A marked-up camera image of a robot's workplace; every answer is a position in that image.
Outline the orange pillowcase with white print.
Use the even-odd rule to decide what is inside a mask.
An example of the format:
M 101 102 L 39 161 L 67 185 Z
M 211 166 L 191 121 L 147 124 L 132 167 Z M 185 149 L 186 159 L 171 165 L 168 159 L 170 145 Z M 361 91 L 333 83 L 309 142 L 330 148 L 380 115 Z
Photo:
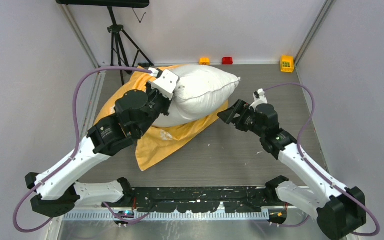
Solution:
M 137 141 L 135 158 L 141 171 L 145 171 L 189 143 L 193 138 L 218 120 L 217 114 L 228 108 L 227 100 L 210 115 L 190 123 L 172 126 L 151 126 L 144 136 Z

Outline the white pillow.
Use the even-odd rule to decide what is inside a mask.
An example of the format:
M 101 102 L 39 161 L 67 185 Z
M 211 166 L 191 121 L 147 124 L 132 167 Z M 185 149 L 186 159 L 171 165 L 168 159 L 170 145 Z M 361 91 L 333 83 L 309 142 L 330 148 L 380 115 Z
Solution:
M 169 115 L 161 114 L 154 127 L 175 127 L 209 116 L 228 101 L 241 82 L 239 76 L 209 65 L 177 65 L 168 70 L 179 81 Z

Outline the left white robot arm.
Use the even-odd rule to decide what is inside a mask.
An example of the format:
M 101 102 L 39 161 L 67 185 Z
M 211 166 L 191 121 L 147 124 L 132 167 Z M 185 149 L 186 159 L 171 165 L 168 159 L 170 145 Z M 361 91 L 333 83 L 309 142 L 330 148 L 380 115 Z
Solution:
M 106 183 L 81 183 L 80 177 L 141 139 L 160 115 L 167 116 L 176 82 L 148 82 L 146 90 L 130 90 L 115 101 L 114 113 L 100 119 L 79 145 L 43 173 L 26 175 L 35 192 L 30 204 L 35 213 L 55 218 L 75 207 L 114 204 L 128 207 L 134 191 L 124 177 Z

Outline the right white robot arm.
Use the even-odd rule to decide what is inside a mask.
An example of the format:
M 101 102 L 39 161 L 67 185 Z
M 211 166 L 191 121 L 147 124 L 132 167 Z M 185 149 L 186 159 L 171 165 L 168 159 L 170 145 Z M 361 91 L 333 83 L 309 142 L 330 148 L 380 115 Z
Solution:
M 358 188 L 349 188 L 336 180 L 298 146 L 297 140 L 280 127 L 278 114 L 271 104 L 250 105 L 238 100 L 217 116 L 242 132 L 259 137 L 263 149 L 290 168 L 306 185 L 303 189 L 285 176 L 265 184 L 265 198 L 271 205 L 291 204 L 316 220 L 330 240 L 339 240 L 367 222 L 364 209 L 350 197 L 365 204 Z

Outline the red toy block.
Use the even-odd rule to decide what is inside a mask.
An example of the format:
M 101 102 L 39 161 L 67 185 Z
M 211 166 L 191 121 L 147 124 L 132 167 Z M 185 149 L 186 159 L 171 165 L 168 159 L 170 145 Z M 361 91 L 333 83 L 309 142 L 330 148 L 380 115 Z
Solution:
M 231 56 L 225 56 L 221 59 L 222 65 L 232 65 L 234 63 L 234 60 Z

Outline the small yellow toy block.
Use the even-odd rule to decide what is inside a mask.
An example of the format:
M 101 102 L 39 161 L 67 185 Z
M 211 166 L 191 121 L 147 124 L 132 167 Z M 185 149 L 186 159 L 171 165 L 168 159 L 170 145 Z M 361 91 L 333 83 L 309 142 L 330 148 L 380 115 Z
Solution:
M 208 57 L 201 57 L 198 63 L 200 65 L 210 65 L 211 61 Z

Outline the yellow green toy block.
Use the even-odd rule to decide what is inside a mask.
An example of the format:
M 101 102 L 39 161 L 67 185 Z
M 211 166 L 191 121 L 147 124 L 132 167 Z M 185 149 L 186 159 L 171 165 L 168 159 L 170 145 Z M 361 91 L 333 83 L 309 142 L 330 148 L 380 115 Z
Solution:
M 293 73 L 294 70 L 294 57 L 290 55 L 282 55 L 280 57 L 280 71 L 283 73 Z

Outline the black tripod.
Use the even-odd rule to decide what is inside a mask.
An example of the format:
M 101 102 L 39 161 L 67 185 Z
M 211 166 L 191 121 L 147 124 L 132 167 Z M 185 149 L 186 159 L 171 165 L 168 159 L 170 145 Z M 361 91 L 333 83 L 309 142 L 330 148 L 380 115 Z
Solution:
M 154 63 L 151 59 L 144 53 L 144 51 L 139 47 L 139 45 L 132 39 L 132 37 L 126 32 L 123 25 L 118 24 L 114 14 L 112 6 L 107 6 L 107 10 L 110 16 L 111 25 L 107 27 L 108 33 L 111 35 L 111 44 L 110 44 L 110 66 L 115 66 L 115 58 L 117 60 L 117 65 L 119 67 L 142 67 L 147 68 L 154 66 Z M 136 54 L 133 59 L 133 63 L 130 64 L 125 45 L 121 34 L 135 47 Z

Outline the black panel on tripod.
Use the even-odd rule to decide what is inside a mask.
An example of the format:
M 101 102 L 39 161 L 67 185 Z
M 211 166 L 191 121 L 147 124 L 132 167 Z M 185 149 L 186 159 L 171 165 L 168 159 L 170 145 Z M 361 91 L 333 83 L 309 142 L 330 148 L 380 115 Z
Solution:
M 56 0 L 56 3 L 60 5 L 143 9 L 150 5 L 150 0 Z

